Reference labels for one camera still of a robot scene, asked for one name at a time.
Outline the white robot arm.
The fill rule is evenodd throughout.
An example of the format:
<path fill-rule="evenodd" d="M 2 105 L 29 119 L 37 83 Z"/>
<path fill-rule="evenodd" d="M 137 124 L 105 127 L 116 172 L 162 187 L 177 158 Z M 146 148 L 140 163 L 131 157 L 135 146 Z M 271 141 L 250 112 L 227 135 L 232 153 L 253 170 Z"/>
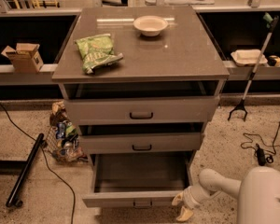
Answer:
<path fill-rule="evenodd" d="M 182 204 L 176 220 L 189 220 L 194 208 L 221 192 L 237 200 L 237 224 L 280 224 L 280 172 L 265 166 L 250 169 L 243 180 L 203 169 L 196 184 L 173 198 L 172 205 Z"/>

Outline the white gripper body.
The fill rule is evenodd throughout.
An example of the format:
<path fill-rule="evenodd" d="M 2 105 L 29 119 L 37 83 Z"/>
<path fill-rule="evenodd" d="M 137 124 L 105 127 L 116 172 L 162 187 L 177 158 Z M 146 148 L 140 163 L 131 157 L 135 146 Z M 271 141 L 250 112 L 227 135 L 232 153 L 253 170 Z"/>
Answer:
<path fill-rule="evenodd" d="M 195 194 L 198 194 L 196 186 L 188 186 L 182 192 L 182 200 L 184 205 L 189 209 L 198 208 L 201 204 L 194 197 Z"/>

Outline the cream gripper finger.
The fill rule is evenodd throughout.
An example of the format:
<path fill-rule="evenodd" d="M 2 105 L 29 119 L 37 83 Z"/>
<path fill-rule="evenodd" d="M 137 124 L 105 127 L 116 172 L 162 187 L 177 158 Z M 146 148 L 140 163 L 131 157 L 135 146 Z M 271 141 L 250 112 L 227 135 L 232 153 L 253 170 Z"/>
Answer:
<path fill-rule="evenodd" d="M 183 193 L 180 192 L 173 198 L 172 205 L 173 206 L 178 206 L 182 202 L 183 202 Z"/>
<path fill-rule="evenodd" d="M 176 218 L 176 220 L 179 222 L 185 222 L 188 221 L 192 216 L 193 216 L 193 211 L 190 208 L 183 205 L 181 207 L 180 214 Z"/>

